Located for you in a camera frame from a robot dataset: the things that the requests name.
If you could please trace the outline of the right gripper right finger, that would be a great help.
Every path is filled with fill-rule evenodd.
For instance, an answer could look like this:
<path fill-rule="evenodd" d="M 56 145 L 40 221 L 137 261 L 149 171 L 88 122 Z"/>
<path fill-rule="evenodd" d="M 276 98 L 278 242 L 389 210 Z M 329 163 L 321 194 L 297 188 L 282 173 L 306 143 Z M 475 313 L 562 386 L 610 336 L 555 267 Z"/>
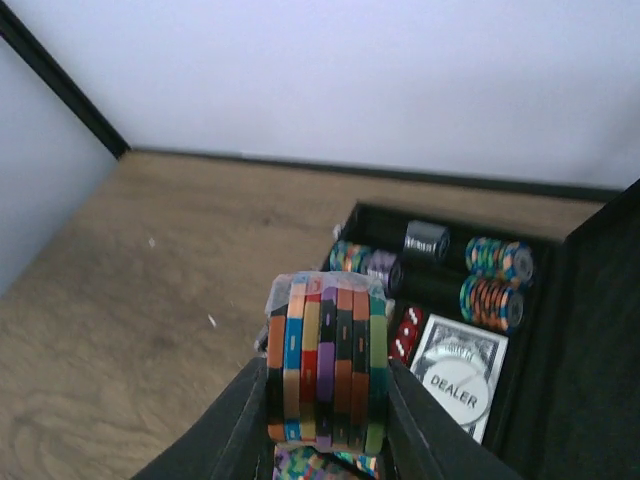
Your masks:
<path fill-rule="evenodd" d="M 400 361 L 389 362 L 388 379 L 389 479 L 520 477 L 473 440 Z"/>

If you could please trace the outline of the purple poker chip stack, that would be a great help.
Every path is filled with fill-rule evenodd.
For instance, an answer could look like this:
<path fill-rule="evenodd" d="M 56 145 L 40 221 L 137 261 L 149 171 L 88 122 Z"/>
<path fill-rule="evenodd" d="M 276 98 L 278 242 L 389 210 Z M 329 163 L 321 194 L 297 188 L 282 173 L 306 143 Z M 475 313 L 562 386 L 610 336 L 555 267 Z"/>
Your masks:
<path fill-rule="evenodd" d="M 386 293 L 393 293 L 402 283 L 400 257 L 386 250 L 374 250 L 364 261 L 362 272 L 380 280 Z"/>

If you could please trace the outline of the striped chip roll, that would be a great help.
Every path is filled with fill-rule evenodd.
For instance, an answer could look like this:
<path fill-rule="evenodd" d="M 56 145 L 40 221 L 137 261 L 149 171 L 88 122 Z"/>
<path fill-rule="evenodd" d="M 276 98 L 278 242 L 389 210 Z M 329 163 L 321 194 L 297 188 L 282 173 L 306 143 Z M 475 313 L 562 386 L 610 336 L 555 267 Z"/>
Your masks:
<path fill-rule="evenodd" d="M 349 272 L 281 274 L 265 313 L 270 439 L 378 454 L 388 404 L 381 282 Z"/>

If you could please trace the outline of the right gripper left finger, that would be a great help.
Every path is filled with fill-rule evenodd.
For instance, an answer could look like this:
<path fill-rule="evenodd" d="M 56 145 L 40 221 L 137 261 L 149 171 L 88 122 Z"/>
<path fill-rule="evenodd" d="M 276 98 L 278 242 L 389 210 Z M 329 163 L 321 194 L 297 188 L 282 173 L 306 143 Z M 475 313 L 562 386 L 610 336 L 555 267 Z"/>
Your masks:
<path fill-rule="evenodd" d="M 255 357 L 136 479 L 266 479 L 266 361 Z"/>

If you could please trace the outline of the black poker set case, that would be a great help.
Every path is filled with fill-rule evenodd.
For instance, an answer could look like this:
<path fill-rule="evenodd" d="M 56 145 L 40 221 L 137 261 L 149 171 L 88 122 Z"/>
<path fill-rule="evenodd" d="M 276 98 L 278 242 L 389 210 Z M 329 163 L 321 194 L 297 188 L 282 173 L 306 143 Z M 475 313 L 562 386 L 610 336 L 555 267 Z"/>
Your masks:
<path fill-rule="evenodd" d="M 528 235 L 535 274 L 483 441 L 518 479 L 639 475 L 639 188 L 565 240 Z"/>

